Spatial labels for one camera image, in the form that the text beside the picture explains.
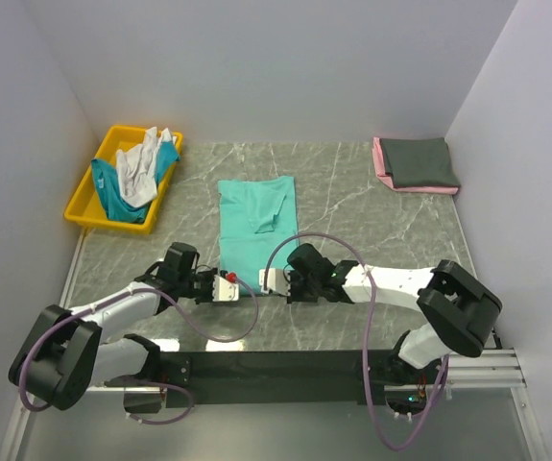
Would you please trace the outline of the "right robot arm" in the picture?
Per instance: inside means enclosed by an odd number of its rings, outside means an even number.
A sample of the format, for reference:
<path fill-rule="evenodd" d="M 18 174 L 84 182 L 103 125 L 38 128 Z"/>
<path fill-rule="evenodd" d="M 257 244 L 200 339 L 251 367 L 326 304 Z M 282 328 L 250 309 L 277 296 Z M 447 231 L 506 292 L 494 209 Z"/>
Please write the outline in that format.
<path fill-rule="evenodd" d="M 390 385 L 410 384 L 453 352 L 481 355 L 503 304 L 459 263 L 443 259 L 433 268 L 396 269 L 342 260 L 336 264 L 311 244 L 288 257 L 288 299 L 310 303 L 377 303 L 414 310 L 420 328 L 399 337 L 386 357 L 369 366 L 370 376 Z"/>

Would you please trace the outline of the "mint green polo shirt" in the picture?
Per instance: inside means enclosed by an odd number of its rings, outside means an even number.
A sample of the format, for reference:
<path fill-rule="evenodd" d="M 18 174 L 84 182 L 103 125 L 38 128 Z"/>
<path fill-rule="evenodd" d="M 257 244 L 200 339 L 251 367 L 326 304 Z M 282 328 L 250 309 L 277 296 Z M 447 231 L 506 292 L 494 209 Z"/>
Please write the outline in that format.
<path fill-rule="evenodd" d="M 248 286 L 243 294 L 261 292 L 259 272 L 282 269 L 298 243 L 279 244 L 299 232 L 295 180 L 290 176 L 262 182 L 224 180 L 220 194 L 220 268 Z"/>

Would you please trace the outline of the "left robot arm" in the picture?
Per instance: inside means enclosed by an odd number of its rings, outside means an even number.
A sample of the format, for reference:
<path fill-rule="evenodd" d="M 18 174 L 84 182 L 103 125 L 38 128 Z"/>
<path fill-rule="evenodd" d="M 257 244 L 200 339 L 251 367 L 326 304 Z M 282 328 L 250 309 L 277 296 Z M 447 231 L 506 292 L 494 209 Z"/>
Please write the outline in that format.
<path fill-rule="evenodd" d="M 115 336 L 179 299 L 207 303 L 234 294 L 235 279 L 202 268 L 199 257 L 195 247 L 175 242 L 163 259 L 114 294 L 70 309 L 44 308 L 9 370 L 24 406 L 34 412 L 66 410 L 90 386 L 162 378 L 158 344 L 137 334 Z"/>

